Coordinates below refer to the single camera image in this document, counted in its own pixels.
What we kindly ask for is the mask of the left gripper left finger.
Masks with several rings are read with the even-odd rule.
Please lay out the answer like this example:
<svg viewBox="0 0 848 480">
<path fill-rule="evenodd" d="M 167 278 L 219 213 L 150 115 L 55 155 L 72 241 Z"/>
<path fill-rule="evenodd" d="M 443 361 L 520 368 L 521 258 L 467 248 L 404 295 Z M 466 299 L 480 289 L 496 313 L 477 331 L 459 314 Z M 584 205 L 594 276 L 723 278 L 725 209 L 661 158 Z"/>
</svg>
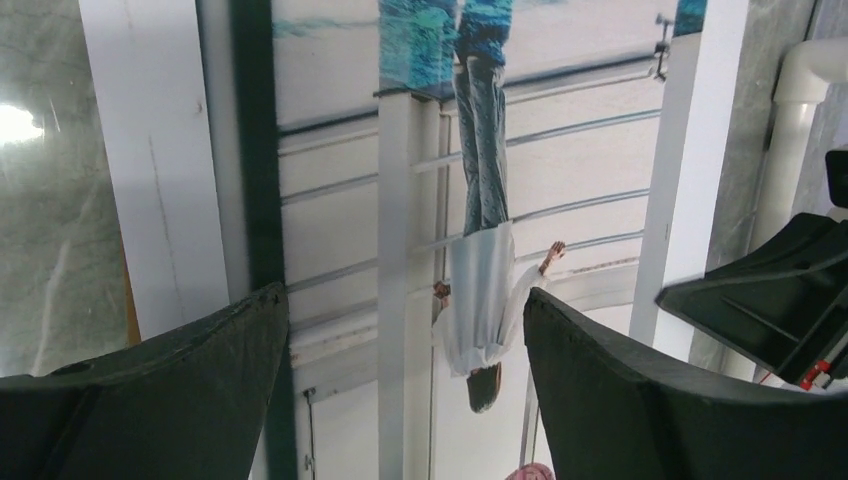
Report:
<svg viewBox="0 0 848 480">
<path fill-rule="evenodd" d="M 288 326 L 276 282 L 134 347 L 3 378 L 2 477 L 247 478 Z"/>
</svg>

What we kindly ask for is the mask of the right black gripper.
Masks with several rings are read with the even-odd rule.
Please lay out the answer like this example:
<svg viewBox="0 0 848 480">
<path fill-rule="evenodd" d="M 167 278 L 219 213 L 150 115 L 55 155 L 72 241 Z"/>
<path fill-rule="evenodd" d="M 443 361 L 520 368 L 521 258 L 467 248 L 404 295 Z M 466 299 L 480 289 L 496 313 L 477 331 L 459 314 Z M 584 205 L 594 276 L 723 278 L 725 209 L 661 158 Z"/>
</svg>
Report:
<svg viewBox="0 0 848 480">
<path fill-rule="evenodd" d="M 848 208 L 848 150 L 825 155 L 828 196 Z M 847 223 L 801 213 L 747 256 L 667 286 L 664 311 L 706 332 L 787 383 L 803 385 L 821 362 L 845 374 Z"/>
</svg>

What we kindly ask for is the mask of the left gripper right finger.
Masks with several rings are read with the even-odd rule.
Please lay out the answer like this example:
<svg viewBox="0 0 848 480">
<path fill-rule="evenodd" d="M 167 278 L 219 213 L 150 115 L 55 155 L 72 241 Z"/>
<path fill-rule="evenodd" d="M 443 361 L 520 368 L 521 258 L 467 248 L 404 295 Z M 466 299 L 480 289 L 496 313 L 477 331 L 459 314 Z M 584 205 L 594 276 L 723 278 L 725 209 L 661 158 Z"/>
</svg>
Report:
<svg viewBox="0 0 848 480">
<path fill-rule="evenodd" d="M 560 479 L 843 479 L 847 397 L 677 360 L 535 288 L 524 341 Z"/>
</svg>

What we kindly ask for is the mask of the white PVC pipe stand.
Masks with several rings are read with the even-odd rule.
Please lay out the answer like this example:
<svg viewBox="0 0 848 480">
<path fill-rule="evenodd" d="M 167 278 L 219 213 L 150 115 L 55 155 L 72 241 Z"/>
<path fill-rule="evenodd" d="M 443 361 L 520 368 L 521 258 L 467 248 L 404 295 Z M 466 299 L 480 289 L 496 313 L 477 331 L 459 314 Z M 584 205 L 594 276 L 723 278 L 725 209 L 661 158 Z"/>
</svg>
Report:
<svg viewBox="0 0 848 480">
<path fill-rule="evenodd" d="M 767 152 L 758 214 L 754 222 L 755 250 L 774 237 L 796 216 L 791 213 L 790 203 L 797 189 L 816 106 L 824 100 L 830 84 L 844 82 L 846 79 L 845 38 L 805 41 L 787 55 L 774 97 L 777 114 Z M 747 367 L 759 366 L 733 348 L 726 347 Z M 785 382 L 768 370 L 772 379 L 781 380 L 783 387 L 793 393 L 820 391 L 821 388 L 816 382 L 819 379 L 828 380 L 828 371 L 827 363 L 821 362 L 811 371 L 809 382 L 795 385 Z"/>
</svg>

